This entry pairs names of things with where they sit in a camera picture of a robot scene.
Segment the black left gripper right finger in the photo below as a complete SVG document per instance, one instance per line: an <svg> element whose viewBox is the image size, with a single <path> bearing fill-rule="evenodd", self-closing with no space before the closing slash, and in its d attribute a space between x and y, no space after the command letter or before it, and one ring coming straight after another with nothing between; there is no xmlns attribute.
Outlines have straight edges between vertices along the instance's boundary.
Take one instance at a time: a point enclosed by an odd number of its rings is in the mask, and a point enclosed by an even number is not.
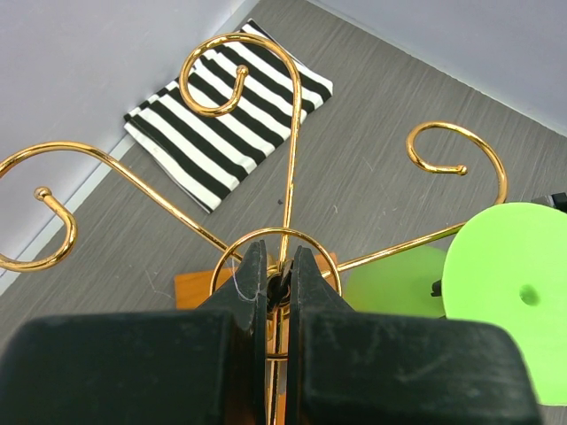
<svg viewBox="0 0 567 425"><path fill-rule="evenodd" d="M291 270L290 424L539 424L522 356L501 328L358 313L313 253Z"/></svg>

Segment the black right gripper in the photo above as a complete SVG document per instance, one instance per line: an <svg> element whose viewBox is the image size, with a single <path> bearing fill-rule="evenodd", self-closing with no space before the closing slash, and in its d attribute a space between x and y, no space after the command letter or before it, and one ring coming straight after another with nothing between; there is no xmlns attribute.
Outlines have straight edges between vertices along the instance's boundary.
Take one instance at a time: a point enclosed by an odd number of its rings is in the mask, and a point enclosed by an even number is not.
<svg viewBox="0 0 567 425"><path fill-rule="evenodd" d="M559 192L536 197L532 200L532 203L548 207L567 207L567 194L565 192Z"/></svg>

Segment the green plastic wine glass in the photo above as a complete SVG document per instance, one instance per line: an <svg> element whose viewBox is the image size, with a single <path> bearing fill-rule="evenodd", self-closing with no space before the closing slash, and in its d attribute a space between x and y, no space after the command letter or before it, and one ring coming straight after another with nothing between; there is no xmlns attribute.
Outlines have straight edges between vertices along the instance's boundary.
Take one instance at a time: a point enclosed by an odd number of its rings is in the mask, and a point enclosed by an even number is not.
<svg viewBox="0 0 567 425"><path fill-rule="evenodd" d="M566 214L509 203L470 219L447 251L429 244L356 267L355 310L481 321L516 342L544 406L566 403Z"/></svg>

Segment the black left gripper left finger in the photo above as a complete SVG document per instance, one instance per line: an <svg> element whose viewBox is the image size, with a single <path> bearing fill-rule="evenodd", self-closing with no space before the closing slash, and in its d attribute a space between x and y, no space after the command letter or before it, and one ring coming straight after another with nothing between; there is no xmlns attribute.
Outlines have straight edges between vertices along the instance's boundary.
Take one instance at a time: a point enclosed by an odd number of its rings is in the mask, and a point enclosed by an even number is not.
<svg viewBox="0 0 567 425"><path fill-rule="evenodd" d="M262 424L267 253L193 310L37 318L1 358L4 424Z"/></svg>

